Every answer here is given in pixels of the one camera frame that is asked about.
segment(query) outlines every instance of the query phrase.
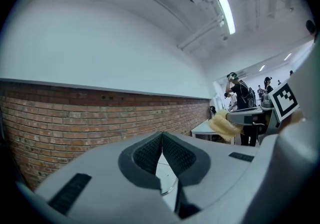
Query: trousers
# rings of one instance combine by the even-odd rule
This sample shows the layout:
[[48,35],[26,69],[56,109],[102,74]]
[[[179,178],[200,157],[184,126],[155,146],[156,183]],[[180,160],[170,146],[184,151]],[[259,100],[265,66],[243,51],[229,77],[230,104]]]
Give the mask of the trousers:
[[256,134],[256,128],[245,126],[243,127],[244,135],[240,134],[241,137],[241,146],[256,146],[257,141],[257,134]]

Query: black t-shirt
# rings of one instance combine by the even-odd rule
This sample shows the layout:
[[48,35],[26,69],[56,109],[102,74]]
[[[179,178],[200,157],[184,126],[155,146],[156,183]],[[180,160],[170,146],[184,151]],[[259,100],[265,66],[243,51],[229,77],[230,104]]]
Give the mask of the black t-shirt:
[[266,91],[268,92],[268,93],[270,93],[272,90],[274,90],[271,86],[267,86],[267,88],[266,88]]
[[231,88],[232,92],[236,93],[236,100],[237,100],[237,105],[238,105],[238,109],[245,109],[248,108],[247,102],[245,100],[243,100],[243,97],[246,97],[248,95],[248,89],[241,85],[240,83],[235,84],[232,88]]

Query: red brick wall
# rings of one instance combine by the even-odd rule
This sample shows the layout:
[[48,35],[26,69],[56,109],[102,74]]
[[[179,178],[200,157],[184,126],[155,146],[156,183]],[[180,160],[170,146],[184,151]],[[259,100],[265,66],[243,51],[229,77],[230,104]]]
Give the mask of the red brick wall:
[[154,131],[190,135],[209,101],[0,82],[6,137],[31,189],[95,146]]

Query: white table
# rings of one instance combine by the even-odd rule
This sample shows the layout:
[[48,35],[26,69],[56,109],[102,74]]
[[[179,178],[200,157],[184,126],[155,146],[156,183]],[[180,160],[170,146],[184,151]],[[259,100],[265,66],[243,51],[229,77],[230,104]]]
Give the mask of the white table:
[[[211,140],[211,135],[218,135],[216,131],[212,130],[209,127],[209,120],[205,120],[203,123],[199,124],[196,128],[194,128],[192,131],[192,137],[196,138],[195,135],[201,134],[201,135],[210,135],[210,140]],[[232,139],[231,145],[234,145],[236,142],[235,138]]]

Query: black vent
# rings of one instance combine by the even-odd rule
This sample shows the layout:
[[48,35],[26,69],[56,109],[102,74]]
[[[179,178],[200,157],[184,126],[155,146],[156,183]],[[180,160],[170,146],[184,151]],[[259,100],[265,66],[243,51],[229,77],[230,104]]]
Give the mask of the black vent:
[[195,163],[195,154],[172,139],[164,136],[162,144],[165,157],[176,176],[179,176]]
[[77,173],[49,202],[49,205],[62,214],[66,214],[91,177],[87,174]]
[[239,159],[239,160],[247,161],[247,162],[252,162],[252,160],[254,159],[254,156],[252,156],[252,155],[241,154],[241,153],[237,153],[237,152],[232,152],[229,156],[233,157],[235,159]]
[[161,136],[149,141],[133,153],[133,159],[141,169],[155,175],[159,157],[162,153]]

